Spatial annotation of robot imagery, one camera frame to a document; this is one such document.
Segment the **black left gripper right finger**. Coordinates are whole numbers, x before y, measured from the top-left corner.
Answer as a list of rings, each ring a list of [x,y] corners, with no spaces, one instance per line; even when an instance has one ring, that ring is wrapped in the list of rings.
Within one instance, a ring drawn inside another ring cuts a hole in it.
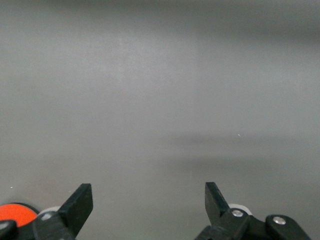
[[[229,207],[214,182],[205,184],[204,202],[211,225],[201,231],[197,240],[241,240],[244,237],[250,216],[240,208]]]

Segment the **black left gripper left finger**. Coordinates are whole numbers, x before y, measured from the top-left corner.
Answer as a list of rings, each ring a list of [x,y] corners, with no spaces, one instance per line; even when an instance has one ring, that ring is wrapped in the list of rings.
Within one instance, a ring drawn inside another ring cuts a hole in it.
[[[93,210],[92,185],[82,183],[58,208],[47,210],[32,222],[36,240],[75,240]]]

